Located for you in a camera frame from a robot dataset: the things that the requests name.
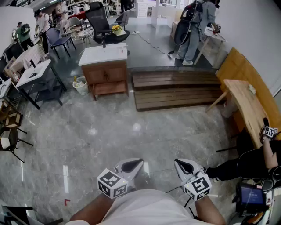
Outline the black tablet screen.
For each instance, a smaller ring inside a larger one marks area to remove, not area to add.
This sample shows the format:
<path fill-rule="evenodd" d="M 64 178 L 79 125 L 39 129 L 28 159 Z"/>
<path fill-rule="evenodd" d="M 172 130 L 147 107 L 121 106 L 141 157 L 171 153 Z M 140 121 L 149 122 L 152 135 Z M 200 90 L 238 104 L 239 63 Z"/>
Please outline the black tablet screen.
<path fill-rule="evenodd" d="M 258 213 L 268 209 L 263 189 L 257 185 L 238 183 L 237 197 L 236 211 L 239 213 Z"/>

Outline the small white sink top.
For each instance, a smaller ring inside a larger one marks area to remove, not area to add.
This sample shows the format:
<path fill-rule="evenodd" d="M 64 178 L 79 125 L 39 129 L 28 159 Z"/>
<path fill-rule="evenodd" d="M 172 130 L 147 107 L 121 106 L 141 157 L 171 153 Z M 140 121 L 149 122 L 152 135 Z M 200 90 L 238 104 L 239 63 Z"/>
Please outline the small white sink top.
<path fill-rule="evenodd" d="M 16 88 L 19 89 L 23 87 L 25 84 L 29 84 L 34 80 L 41 78 L 44 72 L 47 70 L 48 66 L 50 66 L 51 60 L 48 59 L 42 63 L 36 65 L 35 68 L 28 68 L 22 74 L 20 80 L 17 82 Z"/>

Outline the black metal sink stand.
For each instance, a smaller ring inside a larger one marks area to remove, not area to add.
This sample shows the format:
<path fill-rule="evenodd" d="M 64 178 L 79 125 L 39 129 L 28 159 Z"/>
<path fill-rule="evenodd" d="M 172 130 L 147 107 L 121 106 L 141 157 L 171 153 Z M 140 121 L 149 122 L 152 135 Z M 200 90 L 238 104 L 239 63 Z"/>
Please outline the black metal sink stand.
<path fill-rule="evenodd" d="M 60 97 L 63 92 L 67 91 L 52 62 L 41 78 L 25 84 L 17 90 L 37 109 L 40 109 L 37 103 L 41 101 L 56 100 L 62 105 Z"/>

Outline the person's left forearm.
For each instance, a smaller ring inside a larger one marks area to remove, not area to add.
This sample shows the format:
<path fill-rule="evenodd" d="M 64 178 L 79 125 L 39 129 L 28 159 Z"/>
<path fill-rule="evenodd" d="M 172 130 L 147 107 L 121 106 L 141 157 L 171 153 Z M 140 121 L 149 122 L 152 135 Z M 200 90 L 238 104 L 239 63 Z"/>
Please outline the person's left forearm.
<path fill-rule="evenodd" d="M 115 201 L 116 199 L 100 194 L 83 209 L 75 213 L 65 225 L 121 225 L 121 222 L 116 219 L 104 219 Z"/>

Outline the dark wooden slat platform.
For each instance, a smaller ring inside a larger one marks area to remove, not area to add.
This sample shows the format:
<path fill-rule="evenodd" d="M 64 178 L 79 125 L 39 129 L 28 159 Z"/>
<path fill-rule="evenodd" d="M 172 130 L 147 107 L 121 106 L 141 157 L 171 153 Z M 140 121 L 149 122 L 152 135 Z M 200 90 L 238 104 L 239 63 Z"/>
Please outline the dark wooden slat platform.
<path fill-rule="evenodd" d="M 132 74 L 139 112 L 210 105 L 223 93 L 211 71 L 143 71 Z"/>

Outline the white ceramic sink basin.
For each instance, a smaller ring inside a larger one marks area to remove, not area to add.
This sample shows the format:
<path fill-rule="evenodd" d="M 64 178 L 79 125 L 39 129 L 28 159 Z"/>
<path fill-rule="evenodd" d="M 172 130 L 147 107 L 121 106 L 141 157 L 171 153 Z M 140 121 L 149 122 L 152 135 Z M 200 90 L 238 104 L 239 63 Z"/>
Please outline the white ceramic sink basin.
<path fill-rule="evenodd" d="M 83 66 L 103 62 L 127 60 L 127 53 L 120 54 L 117 50 L 118 46 L 127 47 L 127 44 L 108 44 L 106 45 L 106 48 L 103 48 L 103 46 L 85 48 L 78 65 Z"/>

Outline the black round frame chair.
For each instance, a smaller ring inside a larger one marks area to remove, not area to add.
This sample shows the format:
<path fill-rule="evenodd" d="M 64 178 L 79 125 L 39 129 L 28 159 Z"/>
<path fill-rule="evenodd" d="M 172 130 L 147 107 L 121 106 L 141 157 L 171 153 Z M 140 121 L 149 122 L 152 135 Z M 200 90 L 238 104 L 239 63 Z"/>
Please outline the black round frame chair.
<path fill-rule="evenodd" d="M 18 160 L 22 163 L 25 163 L 22 159 L 20 159 L 14 152 L 17 149 L 17 143 L 23 142 L 30 146 L 33 144 L 26 142 L 18 137 L 18 129 L 15 127 L 2 127 L 0 128 L 0 152 L 10 152 L 12 153 Z"/>

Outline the blue chair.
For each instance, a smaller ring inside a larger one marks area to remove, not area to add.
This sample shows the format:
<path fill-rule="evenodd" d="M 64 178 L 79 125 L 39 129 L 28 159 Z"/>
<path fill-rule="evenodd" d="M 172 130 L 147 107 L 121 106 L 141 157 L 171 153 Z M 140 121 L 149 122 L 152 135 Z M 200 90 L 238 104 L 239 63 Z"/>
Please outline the blue chair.
<path fill-rule="evenodd" d="M 66 48 L 65 44 L 67 44 L 68 46 L 68 41 L 71 42 L 71 44 L 73 45 L 74 49 L 76 50 L 76 47 L 74 45 L 73 39 L 72 37 L 69 36 L 65 36 L 65 37 L 60 37 L 60 30 L 56 29 L 56 28 L 49 28 L 46 32 L 46 37 L 47 40 L 49 41 L 50 47 L 51 49 L 53 49 L 58 57 L 58 59 L 60 59 L 59 54 L 56 50 L 56 47 L 58 46 L 63 46 L 65 52 L 67 53 L 67 55 L 69 57 L 71 57 L 68 49 Z"/>

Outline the small wooden stool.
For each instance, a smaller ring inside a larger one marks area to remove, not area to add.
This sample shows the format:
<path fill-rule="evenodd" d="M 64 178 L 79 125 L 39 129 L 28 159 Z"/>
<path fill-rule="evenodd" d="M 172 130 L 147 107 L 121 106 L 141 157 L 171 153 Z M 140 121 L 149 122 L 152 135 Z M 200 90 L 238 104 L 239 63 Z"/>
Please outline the small wooden stool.
<path fill-rule="evenodd" d="M 0 124 L 13 128 L 20 127 L 23 115 L 5 100 L 0 101 Z"/>

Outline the yellow wooden board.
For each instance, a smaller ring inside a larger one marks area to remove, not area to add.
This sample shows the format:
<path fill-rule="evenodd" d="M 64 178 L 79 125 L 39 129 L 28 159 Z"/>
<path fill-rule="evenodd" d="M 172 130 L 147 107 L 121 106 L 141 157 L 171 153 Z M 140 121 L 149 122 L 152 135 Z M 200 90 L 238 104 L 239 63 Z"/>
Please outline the yellow wooden board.
<path fill-rule="evenodd" d="M 220 88 L 222 92 L 226 90 L 226 86 L 223 82 L 224 79 L 248 81 L 248 88 L 257 96 L 261 105 L 265 109 L 269 117 L 269 124 L 281 131 L 281 112 L 279 111 L 271 92 L 256 69 L 239 51 L 235 48 L 231 49 L 230 53 L 217 71 L 216 77 L 221 82 Z M 233 102 L 236 106 L 231 94 L 227 94 L 225 98 L 228 103 Z M 246 129 L 245 122 L 238 108 L 232 112 L 231 115 L 234 117 L 239 130 L 242 130 L 243 128 Z"/>

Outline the person's right forearm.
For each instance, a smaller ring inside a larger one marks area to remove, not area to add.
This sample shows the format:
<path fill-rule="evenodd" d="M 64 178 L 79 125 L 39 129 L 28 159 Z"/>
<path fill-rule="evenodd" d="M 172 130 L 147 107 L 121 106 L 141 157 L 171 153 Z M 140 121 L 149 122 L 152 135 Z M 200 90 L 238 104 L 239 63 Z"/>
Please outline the person's right forearm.
<path fill-rule="evenodd" d="M 195 201 L 195 208 L 200 221 L 214 225 L 226 224 L 223 216 L 208 196 Z"/>

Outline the light wooden table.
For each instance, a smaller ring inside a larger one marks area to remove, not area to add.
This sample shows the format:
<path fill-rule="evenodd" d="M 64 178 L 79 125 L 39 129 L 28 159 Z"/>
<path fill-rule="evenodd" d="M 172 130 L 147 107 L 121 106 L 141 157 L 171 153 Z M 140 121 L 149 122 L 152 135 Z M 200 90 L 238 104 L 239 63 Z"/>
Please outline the light wooden table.
<path fill-rule="evenodd" d="M 259 132 L 264 125 L 263 119 L 269 118 L 265 109 L 257 96 L 249 90 L 248 81 L 224 79 L 223 82 L 226 90 L 208 107 L 207 111 L 219 103 L 227 94 L 231 94 L 254 146 L 256 148 L 261 147 Z"/>

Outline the white waste bin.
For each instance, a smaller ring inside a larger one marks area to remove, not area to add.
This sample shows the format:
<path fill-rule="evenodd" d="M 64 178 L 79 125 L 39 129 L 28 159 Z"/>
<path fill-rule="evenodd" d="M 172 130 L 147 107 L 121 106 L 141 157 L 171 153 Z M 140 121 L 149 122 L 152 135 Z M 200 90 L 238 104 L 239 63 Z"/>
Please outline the white waste bin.
<path fill-rule="evenodd" d="M 88 94 L 89 89 L 88 89 L 88 84 L 87 84 L 85 77 L 74 76 L 74 81 L 72 83 L 72 86 L 78 91 L 78 93 L 80 95 Z"/>

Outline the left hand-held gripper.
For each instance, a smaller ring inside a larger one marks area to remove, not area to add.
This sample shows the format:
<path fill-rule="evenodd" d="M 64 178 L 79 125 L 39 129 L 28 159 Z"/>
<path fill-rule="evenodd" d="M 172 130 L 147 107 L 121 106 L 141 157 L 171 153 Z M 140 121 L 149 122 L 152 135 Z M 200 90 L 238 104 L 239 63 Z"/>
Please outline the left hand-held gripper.
<path fill-rule="evenodd" d="M 119 173 L 115 173 L 107 168 L 104 169 L 97 177 L 97 189 L 110 199 L 126 194 L 135 188 L 133 180 L 143 164 L 143 159 L 131 158 L 121 160 L 114 166 Z"/>

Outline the table with checked cloth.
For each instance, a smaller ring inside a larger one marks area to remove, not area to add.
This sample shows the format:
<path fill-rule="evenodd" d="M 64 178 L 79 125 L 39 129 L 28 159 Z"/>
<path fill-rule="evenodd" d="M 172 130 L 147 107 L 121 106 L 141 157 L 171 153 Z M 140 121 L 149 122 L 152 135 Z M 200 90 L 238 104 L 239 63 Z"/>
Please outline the table with checked cloth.
<path fill-rule="evenodd" d="M 28 69 L 32 66 L 31 61 L 35 65 L 46 60 L 44 50 L 38 45 L 34 45 L 28 50 L 21 53 L 17 58 L 12 58 L 12 64 L 9 66 L 12 72 L 20 72 L 23 68 Z"/>

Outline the white table with wooden legs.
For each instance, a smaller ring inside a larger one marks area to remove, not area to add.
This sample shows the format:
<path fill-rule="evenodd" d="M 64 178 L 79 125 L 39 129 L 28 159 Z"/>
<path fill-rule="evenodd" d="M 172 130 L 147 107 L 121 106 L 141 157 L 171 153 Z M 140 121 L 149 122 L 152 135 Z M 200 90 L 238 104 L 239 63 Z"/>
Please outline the white table with wooden legs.
<path fill-rule="evenodd" d="M 215 55 L 212 67 L 217 69 L 219 66 L 220 55 L 223 52 L 223 47 L 224 44 L 226 43 L 226 40 L 219 33 L 214 34 L 213 29 L 211 28 L 205 29 L 203 37 L 204 39 L 201 41 L 201 43 L 198 46 L 199 54 L 197 55 L 194 61 L 194 65 L 198 63 L 203 53 L 207 52 Z M 209 45 L 211 43 L 210 41 L 212 42 L 217 41 L 219 43 L 218 47 L 212 47 L 211 45 Z"/>

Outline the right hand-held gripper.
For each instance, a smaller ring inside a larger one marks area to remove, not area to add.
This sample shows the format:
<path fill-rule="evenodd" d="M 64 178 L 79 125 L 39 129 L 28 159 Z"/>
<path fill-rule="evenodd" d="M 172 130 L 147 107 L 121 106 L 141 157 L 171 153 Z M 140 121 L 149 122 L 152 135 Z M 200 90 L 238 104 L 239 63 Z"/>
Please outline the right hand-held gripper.
<path fill-rule="evenodd" d="M 188 159 L 175 159 L 174 166 L 184 193 L 193 200 L 209 194 L 212 184 L 204 168 L 198 169 L 197 163 Z"/>

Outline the person's white shirt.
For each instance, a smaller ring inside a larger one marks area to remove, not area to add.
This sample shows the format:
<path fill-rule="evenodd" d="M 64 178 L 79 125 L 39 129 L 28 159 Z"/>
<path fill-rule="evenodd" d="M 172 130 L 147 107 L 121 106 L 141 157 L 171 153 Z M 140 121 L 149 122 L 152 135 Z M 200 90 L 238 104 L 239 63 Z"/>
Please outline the person's white shirt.
<path fill-rule="evenodd" d="M 155 189 L 116 198 L 104 219 L 116 219 L 121 225 L 214 225 L 192 218 L 171 195 Z"/>

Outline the black mesh office chair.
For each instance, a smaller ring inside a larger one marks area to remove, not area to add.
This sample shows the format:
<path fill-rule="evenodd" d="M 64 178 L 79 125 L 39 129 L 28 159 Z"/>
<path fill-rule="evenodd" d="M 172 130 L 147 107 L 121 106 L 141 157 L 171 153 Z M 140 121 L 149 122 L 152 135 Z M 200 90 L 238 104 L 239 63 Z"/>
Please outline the black mesh office chair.
<path fill-rule="evenodd" d="M 93 27 L 94 36 L 93 40 L 102 45 L 102 41 L 105 40 L 107 44 L 118 44 L 126 40 L 130 32 L 123 36 L 116 36 L 108 23 L 105 15 L 104 7 L 101 2 L 92 2 L 89 4 L 90 9 L 86 11 L 85 15 L 90 25 Z"/>

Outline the wooden vanity cabinet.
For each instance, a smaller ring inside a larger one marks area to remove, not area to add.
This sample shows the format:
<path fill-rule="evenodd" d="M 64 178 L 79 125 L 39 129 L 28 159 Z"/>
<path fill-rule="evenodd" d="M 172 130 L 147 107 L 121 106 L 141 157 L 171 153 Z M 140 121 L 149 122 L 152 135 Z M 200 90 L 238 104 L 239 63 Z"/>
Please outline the wooden vanity cabinet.
<path fill-rule="evenodd" d="M 81 66 L 93 99 L 105 94 L 129 93 L 126 60 Z"/>

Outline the grey chair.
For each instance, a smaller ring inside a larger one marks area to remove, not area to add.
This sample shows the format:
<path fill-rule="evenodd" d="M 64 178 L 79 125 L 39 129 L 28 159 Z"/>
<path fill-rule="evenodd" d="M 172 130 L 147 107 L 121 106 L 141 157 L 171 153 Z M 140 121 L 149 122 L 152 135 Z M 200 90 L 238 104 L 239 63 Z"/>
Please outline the grey chair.
<path fill-rule="evenodd" d="M 130 10 L 126 10 L 116 19 L 115 23 L 121 25 L 121 27 L 125 29 L 128 24 L 129 16 Z"/>

